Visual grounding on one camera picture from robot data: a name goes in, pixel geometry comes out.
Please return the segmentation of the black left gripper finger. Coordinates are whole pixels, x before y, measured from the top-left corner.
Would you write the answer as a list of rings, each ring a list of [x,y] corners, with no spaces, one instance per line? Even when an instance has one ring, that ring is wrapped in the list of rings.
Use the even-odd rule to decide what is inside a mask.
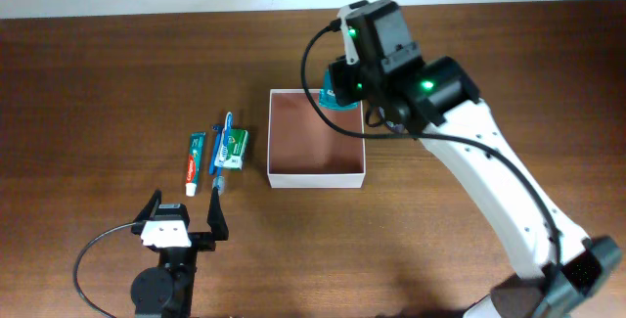
[[[228,241],[229,228],[223,214],[218,188],[213,188],[206,222],[215,241]]]
[[[147,221],[154,216],[157,208],[161,204],[162,193],[161,190],[156,189],[146,205],[142,208],[142,210],[135,217],[135,222]]]

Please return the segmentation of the teal Listerine mouthwash bottle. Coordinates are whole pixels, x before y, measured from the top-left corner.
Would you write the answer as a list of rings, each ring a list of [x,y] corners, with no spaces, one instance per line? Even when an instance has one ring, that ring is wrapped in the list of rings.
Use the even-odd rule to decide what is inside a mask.
[[[323,86],[319,92],[319,105],[333,111],[350,111],[356,110],[359,107],[358,103],[352,103],[347,106],[340,106],[338,104],[331,82],[331,75],[328,70],[325,71]]]

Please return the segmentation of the pink box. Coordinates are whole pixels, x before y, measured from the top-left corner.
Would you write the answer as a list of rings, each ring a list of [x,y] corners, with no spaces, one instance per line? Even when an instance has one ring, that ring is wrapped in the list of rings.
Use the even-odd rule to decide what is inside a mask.
[[[272,89],[266,170],[275,189],[358,189],[366,175],[365,141],[332,130],[301,89]]]

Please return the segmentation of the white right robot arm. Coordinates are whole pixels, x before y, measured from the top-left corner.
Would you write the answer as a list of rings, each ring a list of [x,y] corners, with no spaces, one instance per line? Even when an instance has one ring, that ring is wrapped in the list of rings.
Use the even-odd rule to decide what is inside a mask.
[[[466,317],[566,317],[622,260],[610,236],[590,237],[542,190],[502,135],[487,103],[453,59],[379,67],[341,58],[329,67],[342,105],[368,101],[404,126],[456,177],[507,253],[512,277]]]

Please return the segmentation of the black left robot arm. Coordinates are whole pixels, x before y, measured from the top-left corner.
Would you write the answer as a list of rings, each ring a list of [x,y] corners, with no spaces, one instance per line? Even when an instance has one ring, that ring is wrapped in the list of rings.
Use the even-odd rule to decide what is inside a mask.
[[[212,188],[206,218],[209,229],[205,232],[191,232],[186,206],[165,204],[160,190],[135,217],[131,233],[158,254],[158,264],[139,273],[131,285],[136,317],[191,315],[198,254],[214,251],[218,242],[229,239],[221,194],[220,187]]]

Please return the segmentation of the blue white toothbrush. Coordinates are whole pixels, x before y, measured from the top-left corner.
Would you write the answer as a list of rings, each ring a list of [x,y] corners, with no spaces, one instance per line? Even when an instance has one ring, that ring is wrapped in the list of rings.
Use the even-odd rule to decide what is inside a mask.
[[[213,174],[215,178],[213,180],[213,187],[218,190],[218,194],[221,195],[225,191],[225,178],[221,175],[226,158],[228,157],[228,140],[232,127],[233,115],[231,112],[226,113],[223,128],[221,129],[221,138],[217,144],[217,149],[214,153],[212,162]]]

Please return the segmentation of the green Colgate toothpaste tube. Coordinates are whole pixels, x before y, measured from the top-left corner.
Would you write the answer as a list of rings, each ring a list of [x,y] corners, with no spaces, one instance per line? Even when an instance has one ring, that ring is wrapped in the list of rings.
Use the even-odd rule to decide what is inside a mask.
[[[193,197],[197,192],[205,136],[205,132],[195,132],[190,136],[185,180],[185,194],[187,197]]]

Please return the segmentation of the green Dettol soap bar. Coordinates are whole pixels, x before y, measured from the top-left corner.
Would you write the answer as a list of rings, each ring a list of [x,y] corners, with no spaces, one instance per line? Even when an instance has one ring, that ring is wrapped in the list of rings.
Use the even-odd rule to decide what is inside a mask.
[[[245,163],[249,132],[245,129],[231,128],[228,140],[228,157],[223,169],[242,170]]]

